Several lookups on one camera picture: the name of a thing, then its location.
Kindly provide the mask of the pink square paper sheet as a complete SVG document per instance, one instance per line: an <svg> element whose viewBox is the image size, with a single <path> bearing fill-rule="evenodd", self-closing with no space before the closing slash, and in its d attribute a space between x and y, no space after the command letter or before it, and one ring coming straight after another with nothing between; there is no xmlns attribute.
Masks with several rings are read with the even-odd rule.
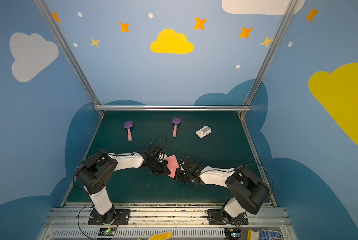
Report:
<svg viewBox="0 0 358 240"><path fill-rule="evenodd" d="M167 167L170 171L170 174L168 176L174 179L176 175L176 171L179 168L177 157L175 155L169 156L166 158L166 161L168 162Z"/></svg>

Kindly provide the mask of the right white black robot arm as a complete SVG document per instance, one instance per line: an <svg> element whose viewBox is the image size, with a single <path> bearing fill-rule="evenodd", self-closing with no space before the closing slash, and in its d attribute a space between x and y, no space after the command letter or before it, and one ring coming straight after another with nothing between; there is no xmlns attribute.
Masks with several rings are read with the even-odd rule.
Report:
<svg viewBox="0 0 358 240"><path fill-rule="evenodd" d="M176 159L177 164L170 167L175 172L174 179L185 184L216 185L227 188L232 198L219 210L219 221L230 223L243 213L256 215L266 198L270 187L248 165L231 169L219 169L210 166L199 167L188 156Z"/></svg>

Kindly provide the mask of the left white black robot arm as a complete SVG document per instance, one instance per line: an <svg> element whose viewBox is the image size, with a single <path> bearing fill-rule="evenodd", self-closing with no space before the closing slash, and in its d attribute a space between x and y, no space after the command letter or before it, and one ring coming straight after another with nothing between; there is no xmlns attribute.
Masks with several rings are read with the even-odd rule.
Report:
<svg viewBox="0 0 358 240"><path fill-rule="evenodd" d="M125 169L149 168L154 176L170 175L167 154L152 144L144 152L115 154L99 151L85 159L75 170L74 181L79 181L93 204L88 225L127 225L126 214L118 214L110 200L107 185L114 172Z"/></svg>

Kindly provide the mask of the white small plastic device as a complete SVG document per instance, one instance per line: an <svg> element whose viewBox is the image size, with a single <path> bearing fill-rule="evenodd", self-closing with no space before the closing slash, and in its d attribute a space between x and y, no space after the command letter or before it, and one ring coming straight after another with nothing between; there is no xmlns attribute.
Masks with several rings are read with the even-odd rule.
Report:
<svg viewBox="0 0 358 240"><path fill-rule="evenodd" d="M199 129L195 133L199 138L202 139L205 136L209 135L211 132L212 132L212 129L209 126L204 126L203 128Z"/></svg>

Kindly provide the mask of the purple pink spatula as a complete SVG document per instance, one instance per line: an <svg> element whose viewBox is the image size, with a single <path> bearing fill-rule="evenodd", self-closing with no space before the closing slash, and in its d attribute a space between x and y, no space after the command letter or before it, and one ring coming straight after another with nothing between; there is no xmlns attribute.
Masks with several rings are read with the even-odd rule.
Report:
<svg viewBox="0 0 358 240"><path fill-rule="evenodd" d="M127 130L128 133L128 141L132 142L133 141L133 137L132 137L132 133L131 133L131 128L134 126L134 122L133 121L127 121L124 123L124 128Z"/></svg>
<svg viewBox="0 0 358 240"><path fill-rule="evenodd" d="M172 123L174 124L173 138L176 138L176 137L177 137L178 124L181 123L181 118L179 118L179 117L174 117L174 118L172 119Z"/></svg>

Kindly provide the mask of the left purple pink spatula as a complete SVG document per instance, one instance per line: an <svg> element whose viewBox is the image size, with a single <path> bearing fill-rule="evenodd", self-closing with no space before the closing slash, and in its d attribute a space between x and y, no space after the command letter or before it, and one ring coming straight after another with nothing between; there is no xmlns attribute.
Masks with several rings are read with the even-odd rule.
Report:
<svg viewBox="0 0 358 240"><path fill-rule="evenodd" d="M132 142L133 141L133 137L132 137L132 133L131 133L131 128L134 126L134 122L133 121L127 121L124 123L124 128L127 130L128 133L128 141Z"/></svg>

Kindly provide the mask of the yellow glove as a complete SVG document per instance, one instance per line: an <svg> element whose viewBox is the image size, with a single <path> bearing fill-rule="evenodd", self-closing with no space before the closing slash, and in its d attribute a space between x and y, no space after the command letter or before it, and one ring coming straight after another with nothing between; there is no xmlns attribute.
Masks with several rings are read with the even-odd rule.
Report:
<svg viewBox="0 0 358 240"><path fill-rule="evenodd" d="M173 237L172 231L166 231L150 236L147 240L168 240Z"/></svg>

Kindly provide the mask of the green circuit board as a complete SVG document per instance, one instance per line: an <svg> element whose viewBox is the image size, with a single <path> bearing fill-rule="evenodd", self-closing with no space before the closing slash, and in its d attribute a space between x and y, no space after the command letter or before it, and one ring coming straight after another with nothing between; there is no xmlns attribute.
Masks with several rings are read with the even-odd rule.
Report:
<svg viewBox="0 0 358 240"><path fill-rule="evenodd" d="M239 240L241 238L241 231L238 228L225 228L225 240Z"/></svg>
<svg viewBox="0 0 358 240"><path fill-rule="evenodd" d="M114 236L117 232L117 229L114 228L100 228L98 236Z"/></svg>

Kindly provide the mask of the left green circuit board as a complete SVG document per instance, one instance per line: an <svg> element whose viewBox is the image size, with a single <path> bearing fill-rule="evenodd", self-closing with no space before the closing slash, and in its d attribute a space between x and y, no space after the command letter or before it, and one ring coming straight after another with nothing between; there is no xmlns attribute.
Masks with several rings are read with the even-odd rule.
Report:
<svg viewBox="0 0 358 240"><path fill-rule="evenodd" d="M98 236L114 236L117 232L117 229L114 228L100 228Z"/></svg>

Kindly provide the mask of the blue white glove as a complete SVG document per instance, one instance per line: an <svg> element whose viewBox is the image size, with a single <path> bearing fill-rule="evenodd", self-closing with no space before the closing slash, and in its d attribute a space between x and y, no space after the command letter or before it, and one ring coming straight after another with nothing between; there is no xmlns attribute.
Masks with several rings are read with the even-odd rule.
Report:
<svg viewBox="0 0 358 240"><path fill-rule="evenodd" d="M281 232L272 230L248 230L247 240L282 240L283 236Z"/></svg>

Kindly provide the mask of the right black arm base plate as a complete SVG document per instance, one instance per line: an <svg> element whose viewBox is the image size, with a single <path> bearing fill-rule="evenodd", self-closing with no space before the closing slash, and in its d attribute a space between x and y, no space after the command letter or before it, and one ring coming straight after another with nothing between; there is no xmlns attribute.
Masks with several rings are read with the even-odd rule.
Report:
<svg viewBox="0 0 358 240"><path fill-rule="evenodd" d="M205 217L210 225L248 225L246 212L241 213L237 217L231 217L222 210L209 209L205 212Z"/></svg>

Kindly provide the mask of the horizontal aluminium frame bar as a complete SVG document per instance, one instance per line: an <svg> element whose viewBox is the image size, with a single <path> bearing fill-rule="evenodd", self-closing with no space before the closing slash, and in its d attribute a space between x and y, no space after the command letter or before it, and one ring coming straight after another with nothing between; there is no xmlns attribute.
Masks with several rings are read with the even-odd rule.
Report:
<svg viewBox="0 0 358 240"><path fill-rule="evenodd" d="M217 111L217 112L249 112L250 106L121 106L94 105L96 111Z"/></svg>

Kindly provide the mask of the left aluminium frame post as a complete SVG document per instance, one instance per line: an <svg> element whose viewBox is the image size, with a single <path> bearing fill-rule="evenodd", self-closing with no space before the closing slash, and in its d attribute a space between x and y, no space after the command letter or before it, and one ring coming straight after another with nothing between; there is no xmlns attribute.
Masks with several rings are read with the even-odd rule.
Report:
<svg viewBox="0 0 358 240"><path fill-rule="evenodd" d="M86 77L82 67L78 63L72 48L69 46L62 30L60 29L58 22L55 20L48 4L46 1L43 0L33 0L34 4L36 5L37 9L41 13L43 19L45 20L47 26L51 30L53 36L57 40L60 48L62 49L63 53L65 54L67 60L69 61L71 67L73 68L74 72L76 73L78 79L80 80L82 86L84 87L86 93L88 94L89 98L93 102L94 106L101 105L99 98L94 92L88 78Z"/></svg>

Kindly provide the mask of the aluminium frame post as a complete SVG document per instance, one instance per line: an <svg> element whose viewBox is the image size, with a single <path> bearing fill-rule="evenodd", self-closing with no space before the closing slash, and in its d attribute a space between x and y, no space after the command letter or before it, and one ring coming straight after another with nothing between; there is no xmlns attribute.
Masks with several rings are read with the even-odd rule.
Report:
<svg viewBox="0 0 358 240"><path fill-rule="evenodd" d="M86 77L82 67L78 63L72 48L69 46L62 30L60 29L58 22L55 20L48 4L46 1L43 0L33 0L34 4L36 5L37 9L41 13L43 19L45 20L47 26L51 30L53 36L57 40L60 48L62 49L63 53L65 54L67 60L69 61L71 67L73 68L74 72L76 73L78 79L80 80L82 86L84 87L86 93L88 94L89 98L93 102L94 106L101 105L99 98L94 92L88 78Z"/></svg>
<svg viewBox="0 0 358 240"><path fill-rule="evenodd" d="M297 0L293 0L293 1L289 1L286 9L285 9L285 13L279 23L279 26L275 32L275 35L273 37L273 41L270 43L270 46L268 48L268 51L265 55L265 58L262 62L262 65L259 69L259 72L248 92L248 95L244 101L244 107L246 107L246 109L242 110L239 112L239 118L241 120L243 120L246 112L248 112L250 110L250 106L251 106L251 103L268 71L268 68L275 56L275 53L292 21L292 18L294 16L294 13L295 13L295 9L296 9L296 6L298 4L298 1Z"/></svg>

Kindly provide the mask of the right aluminium frame post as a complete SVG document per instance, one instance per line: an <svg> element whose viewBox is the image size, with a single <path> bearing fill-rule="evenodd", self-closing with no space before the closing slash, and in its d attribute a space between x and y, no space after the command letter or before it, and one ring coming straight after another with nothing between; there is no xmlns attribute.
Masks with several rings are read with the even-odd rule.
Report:
<svg viewBox="0 0 358 240"><path fill-rule="evenodd" d="M259 72L248 92L248 95L244 101L244 107L246 107L246 109L242 110L239 112L239 118L241 120L243 120L246 112L248 112L250 110L250 106L251 106L251 103L268 71L268 68L275 56L275 53L292 21L292 18L294 16L294 13L295 13L295 9L296 9L296 6L298 4L298 1L297 0L293 0L293 1L289 1L286 9L285 9L285 13L279 23L279 26L275 32L275 35L273 37L273 41L270 43L270 46L268 48L268 51L265 55L265 58L262 62L262 65L259 69Z"/></svg>

